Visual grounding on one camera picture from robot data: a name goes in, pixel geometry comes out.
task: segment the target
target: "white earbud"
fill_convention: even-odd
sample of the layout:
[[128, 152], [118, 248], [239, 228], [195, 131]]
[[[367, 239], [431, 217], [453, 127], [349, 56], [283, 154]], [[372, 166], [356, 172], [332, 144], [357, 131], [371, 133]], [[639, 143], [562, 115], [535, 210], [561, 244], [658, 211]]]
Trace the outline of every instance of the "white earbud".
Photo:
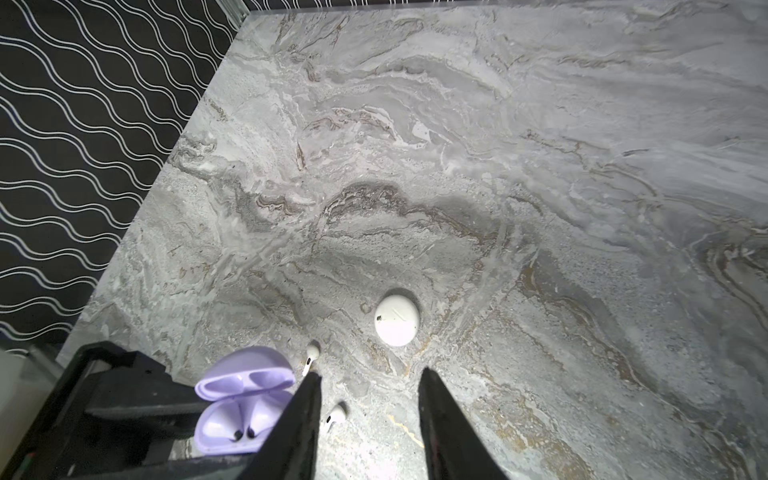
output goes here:
[[203, 433], [211, 438], [237, 442], [243, 438], [243, 416], [235, 402], [225, 403], [214, 410], [205, 424]]
[[245, 435], [255, 438], [260, 432], [271, 429], [280, 419], [286, 406], [293, 396], [285, 391], [277, 391], [256, 395], [243, 404], [248, 413], [248, 425], [245, 425]]
[[333, 410], [331, 410], [331, 413], [328, 414], [326, 417], [326, 432], [331, 431], [331, 427], [334, 423], [344, 423], [346, 421], [346, 411], [344, 410], [344, 407], [341, 406], [341, 404], [333, 407]]
[[304, 363], [304, 371], [301, 372], [301, 376], [306, 376], [306, 374], [310, 372], [310, 366], [312, 365], [312, 362], [317, 360], [317, 357], [319, 356], [320, 349], [317, 348], [317, 345], [314, 343], [310, 343], [306, 348], [306, 362]]

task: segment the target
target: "wavy white line pattern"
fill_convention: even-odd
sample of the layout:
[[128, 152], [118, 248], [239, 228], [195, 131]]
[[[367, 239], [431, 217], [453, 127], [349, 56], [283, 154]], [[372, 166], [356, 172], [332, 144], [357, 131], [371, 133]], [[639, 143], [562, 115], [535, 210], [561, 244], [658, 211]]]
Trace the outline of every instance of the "wavy white line pattern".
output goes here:
[[0, 348], [71, 332], [233, 40], [214, 2], [0, 2]]

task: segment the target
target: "open charging case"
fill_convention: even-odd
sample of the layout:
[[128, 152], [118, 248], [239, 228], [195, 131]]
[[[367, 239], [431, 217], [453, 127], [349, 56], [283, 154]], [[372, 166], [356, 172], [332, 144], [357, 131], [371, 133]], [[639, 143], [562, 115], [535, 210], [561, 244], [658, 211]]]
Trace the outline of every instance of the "open charging case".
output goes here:
[[258, 452], [293, 395], [296, 377], [283, 354], [265, 346], [237, 350], [214, 364], [195, 392], [214, 402], [197, 420], [204, 455]]

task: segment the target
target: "marble surface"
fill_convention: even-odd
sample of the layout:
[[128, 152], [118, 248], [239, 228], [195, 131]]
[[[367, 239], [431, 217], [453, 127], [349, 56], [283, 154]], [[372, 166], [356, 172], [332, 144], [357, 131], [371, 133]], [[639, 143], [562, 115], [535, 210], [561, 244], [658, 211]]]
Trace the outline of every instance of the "marble surface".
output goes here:
[[425, 478], [425, 366], [509, 478], [765, 478], [766, 147], [728, 2], [252, 14], [62, 355], [315, 339], [317, 478]]

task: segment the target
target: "case lid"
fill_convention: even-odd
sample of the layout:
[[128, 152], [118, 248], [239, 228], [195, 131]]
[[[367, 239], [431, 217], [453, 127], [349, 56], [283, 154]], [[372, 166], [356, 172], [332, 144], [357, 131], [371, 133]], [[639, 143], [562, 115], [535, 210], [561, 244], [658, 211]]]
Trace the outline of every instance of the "case lid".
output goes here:
[[266, 346], [249, 346], [210, 367], [195, 386], [197, 395], [212, 402], [245, 392], [286, 389], [296, 377], [282, 353]]

